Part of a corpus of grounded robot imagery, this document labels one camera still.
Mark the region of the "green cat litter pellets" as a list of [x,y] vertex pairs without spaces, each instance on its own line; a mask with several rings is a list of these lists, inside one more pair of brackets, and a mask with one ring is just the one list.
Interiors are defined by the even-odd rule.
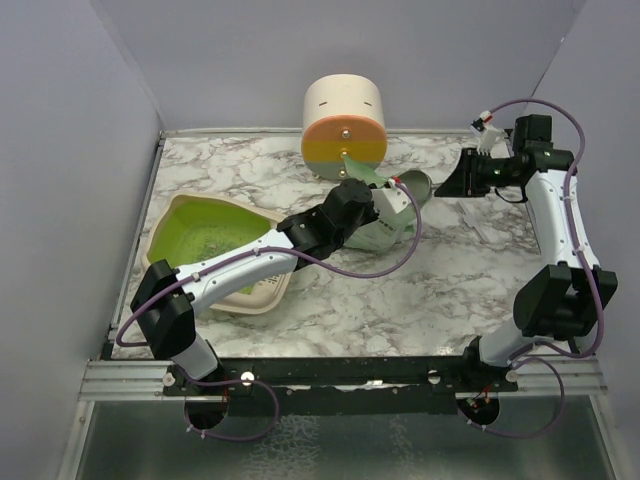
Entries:
[[230,252],[259,238],[264,231],[235,229],[227,227],[203,226],[187,234],[177,253],[177,264],[203,262]]

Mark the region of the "silver metal scoop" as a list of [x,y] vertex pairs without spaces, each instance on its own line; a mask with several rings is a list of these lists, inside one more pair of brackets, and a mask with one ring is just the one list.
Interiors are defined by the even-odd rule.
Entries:
[[418,169],[410,169],[398,176],[406,185],[420,207],[424,207],[433,196],[433,182],[429,175]]

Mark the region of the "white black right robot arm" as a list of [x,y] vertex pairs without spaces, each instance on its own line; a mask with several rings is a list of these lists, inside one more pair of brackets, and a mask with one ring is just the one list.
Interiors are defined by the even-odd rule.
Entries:
[[542,258],[541,270],[516,294],[512,320],[469,346],[476,354],[459,367],[461,383],[481,391],[506,367],[537,346],[564,356],[593,355],[604,336],[604,309],[618,287],[617,276],[602,268],[588,241],[577,198],[575,154],[555,148],[552,119],[517,119],[512,154],[491,154],[501,132],[482,112],[471,124],[477,146],[463,150],[451,175],[436,189],[440,198],[480,198],[505,187],[520,189]]

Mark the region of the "green cat litter bag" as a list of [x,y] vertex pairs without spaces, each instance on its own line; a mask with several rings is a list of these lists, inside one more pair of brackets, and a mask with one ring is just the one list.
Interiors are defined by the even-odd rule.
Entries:
[[[344,165],[350,178],[361,180],[369,186],[374,185],[374,188],[382,187],[391,178],[378,175],[372,168],[350,157],[346,157]],[[360,228],[345,242],[345,246],[371,252],[387,251],[403,238],[414,235],[416,227],[416,213],[411,205],[393,220],[378,220]]]

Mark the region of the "grey plastic bag clip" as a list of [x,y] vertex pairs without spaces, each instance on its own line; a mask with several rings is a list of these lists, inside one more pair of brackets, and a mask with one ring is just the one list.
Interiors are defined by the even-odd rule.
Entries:
[[462,221],[465,223],[465,225],[475,233],[481,243],[488,244],[490,242],[490,239],[482,229],[475,214],[461,202],[457,202],[456,206],[461,214]]

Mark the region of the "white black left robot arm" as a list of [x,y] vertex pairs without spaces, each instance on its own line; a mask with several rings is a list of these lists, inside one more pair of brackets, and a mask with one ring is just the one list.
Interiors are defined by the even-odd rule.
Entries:
[[131,303],[134,320],[155,359],[178,364],[195,392],[210,394],[221,371],[213,348],[196,331],[198,314],[247,286],[328,259],[357,229],[405,205],[404,192],[392,184],[344,180],[323,203],[243,247],[177,267],[165,259],[152,263]]

